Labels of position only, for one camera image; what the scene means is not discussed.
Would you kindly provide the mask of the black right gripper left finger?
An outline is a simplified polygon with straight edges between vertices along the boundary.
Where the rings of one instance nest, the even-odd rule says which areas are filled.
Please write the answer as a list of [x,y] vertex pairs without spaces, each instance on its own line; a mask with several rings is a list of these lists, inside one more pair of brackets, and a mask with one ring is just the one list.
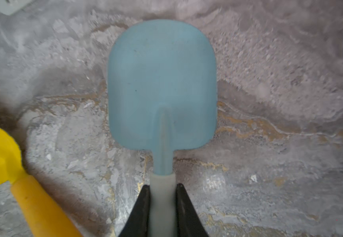
[[147,237],[150,212],[150,186],[144,185],[119,237]]

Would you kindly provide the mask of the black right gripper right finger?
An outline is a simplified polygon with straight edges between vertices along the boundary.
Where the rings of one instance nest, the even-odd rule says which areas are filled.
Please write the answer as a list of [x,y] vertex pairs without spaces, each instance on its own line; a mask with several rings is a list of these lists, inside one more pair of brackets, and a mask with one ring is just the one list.
[[209,237],[182,183],[176,185],[178,237]]

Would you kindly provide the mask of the light blue toy shovel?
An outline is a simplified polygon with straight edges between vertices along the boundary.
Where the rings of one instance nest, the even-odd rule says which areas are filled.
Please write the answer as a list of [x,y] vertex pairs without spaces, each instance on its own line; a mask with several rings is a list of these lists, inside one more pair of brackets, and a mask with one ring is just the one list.
[[148,150],[148,237],[178,237],[173,153],[204,146],[217,123],[216,58],[196,27],[157,19],[129,27],[107,63],[109,127],[131,150]]

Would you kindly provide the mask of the yellow toy shovel orange handle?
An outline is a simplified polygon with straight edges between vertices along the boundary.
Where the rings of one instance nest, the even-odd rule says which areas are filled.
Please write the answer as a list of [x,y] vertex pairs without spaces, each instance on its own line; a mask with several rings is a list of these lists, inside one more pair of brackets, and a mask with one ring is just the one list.
[[80,237],[81,233],[57,202],[22,165],[15,139],[0,128],[0,184],[8,181],[35,237]]

